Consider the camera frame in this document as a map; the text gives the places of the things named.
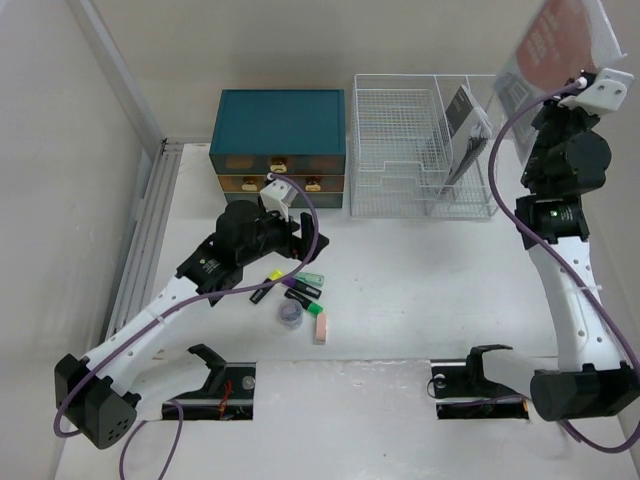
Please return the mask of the clear round pin box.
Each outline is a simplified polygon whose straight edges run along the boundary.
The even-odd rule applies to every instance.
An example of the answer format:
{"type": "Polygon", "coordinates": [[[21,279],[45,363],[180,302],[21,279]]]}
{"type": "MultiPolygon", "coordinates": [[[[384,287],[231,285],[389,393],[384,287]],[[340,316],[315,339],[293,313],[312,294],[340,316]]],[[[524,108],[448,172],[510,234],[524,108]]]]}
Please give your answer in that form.
{"type": "Polygon", "coordinates": [[[294,330],[303,323],[304,309],[295,299],[285,299],[278,307],[277,320],[285,328],[294,330]]]}

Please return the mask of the Canon setup guide booklet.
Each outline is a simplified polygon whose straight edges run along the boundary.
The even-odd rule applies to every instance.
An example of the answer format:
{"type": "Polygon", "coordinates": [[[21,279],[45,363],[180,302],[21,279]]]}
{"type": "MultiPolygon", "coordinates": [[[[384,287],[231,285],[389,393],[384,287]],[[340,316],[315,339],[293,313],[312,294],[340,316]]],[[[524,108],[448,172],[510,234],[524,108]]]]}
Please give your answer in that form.
{"type": "Polygon", "coordinates": [[[492,138],[485,109],[466,85],[461,85],[447,106],[444,119],[449,132],[450,171],[445,185],[453,186],[466,173],[492,138]]]}

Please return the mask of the teal drawer cabinet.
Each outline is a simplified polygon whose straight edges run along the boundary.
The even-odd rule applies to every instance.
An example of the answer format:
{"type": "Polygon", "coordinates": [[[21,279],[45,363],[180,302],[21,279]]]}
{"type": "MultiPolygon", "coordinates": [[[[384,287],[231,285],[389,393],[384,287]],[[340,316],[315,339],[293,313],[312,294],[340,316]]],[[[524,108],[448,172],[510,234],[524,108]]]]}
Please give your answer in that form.
{"type": "Polygon", "coordinates": [[[318,209],[343,206],[342,89],[225,89],[209,157],[225,199],[256,201],[269,173],[285,175],[318,209]]]}

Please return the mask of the clear mesh zip pouch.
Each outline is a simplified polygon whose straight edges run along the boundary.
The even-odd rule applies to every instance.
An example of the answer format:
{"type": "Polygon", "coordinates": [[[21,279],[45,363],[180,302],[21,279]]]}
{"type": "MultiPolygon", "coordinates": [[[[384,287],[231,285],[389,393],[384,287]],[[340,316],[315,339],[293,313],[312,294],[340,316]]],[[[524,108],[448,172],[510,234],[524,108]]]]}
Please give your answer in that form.
{"type": "Polygon", "coordinates": [[[494,91],[512,118],[536,98],[583,74],[615,69],[623,57],[600,1],[545,1],[497,74],[494,91]]]}

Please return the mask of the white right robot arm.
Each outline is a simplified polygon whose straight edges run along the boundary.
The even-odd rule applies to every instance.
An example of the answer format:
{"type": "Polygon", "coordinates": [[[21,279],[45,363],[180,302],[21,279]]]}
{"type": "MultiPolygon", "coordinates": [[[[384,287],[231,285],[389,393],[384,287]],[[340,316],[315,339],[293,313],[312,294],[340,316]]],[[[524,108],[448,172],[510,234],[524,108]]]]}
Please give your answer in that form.
{"type": "Polygon", "coordinates": [[[436,124],[426,126],[425,113],[400,99],[356,96],[352,215],[431,215],[455,201],[503,211],[537,269],[557,341],[554,362],[501,344],[436,360],[435,396],[454,414],[525,400],[561,423],[619,413],[638,398],[639,361],[601,305],[581,201],[604,184],[611,161],[594,130],[599,113],[578,94],[556,93],[493,132],[465,89],[436,124]]]}

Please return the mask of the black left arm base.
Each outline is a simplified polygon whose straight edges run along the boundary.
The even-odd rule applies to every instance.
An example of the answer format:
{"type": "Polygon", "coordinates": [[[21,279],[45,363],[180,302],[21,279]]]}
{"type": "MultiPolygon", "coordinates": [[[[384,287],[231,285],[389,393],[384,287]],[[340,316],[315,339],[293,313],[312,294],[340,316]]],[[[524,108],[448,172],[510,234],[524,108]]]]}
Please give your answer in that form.
{"type": "Polygon", "coordinates": [[[257,364],[227,362],[208,346],[199,344],[189,354],[204,362],[206,377],[198,388],[179,395],[185,421],[251,421],[257,364]]]}

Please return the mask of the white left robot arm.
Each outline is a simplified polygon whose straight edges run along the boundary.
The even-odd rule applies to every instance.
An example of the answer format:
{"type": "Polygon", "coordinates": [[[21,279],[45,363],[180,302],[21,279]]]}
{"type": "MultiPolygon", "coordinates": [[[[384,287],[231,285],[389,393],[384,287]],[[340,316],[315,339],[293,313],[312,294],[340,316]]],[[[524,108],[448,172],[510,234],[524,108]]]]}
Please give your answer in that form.
{"type": "Polygon", "coordinates": [[[306,266],[328,243],[315,209],[294,220],[282,205],[228,204],[214,232],[146,307],[83,356],[67,354],[58,361],[55,435],[82,435],[107,449],[141,413],[155,415],[164,404],[191,392],[217,394],[225,381],[226,360],[187,337],[204,309],[245,292],[240,284],[245,267],[263,257],[275,253],[306,266]]]}

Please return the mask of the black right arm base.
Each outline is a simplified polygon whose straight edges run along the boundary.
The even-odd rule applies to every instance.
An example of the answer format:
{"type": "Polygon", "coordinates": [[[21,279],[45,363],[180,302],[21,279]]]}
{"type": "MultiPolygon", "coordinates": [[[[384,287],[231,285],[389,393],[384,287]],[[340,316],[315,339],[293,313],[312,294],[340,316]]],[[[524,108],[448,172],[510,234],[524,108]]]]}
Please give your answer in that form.
{"type": "Polygon", "coordinates": [[[433,359],[427,394],[436,401],[438,420],[529,420],[527,400],[515,390],[488,380],[483,356],[511,350],[501,344],[472,347],[462,359],[433,359]]]}

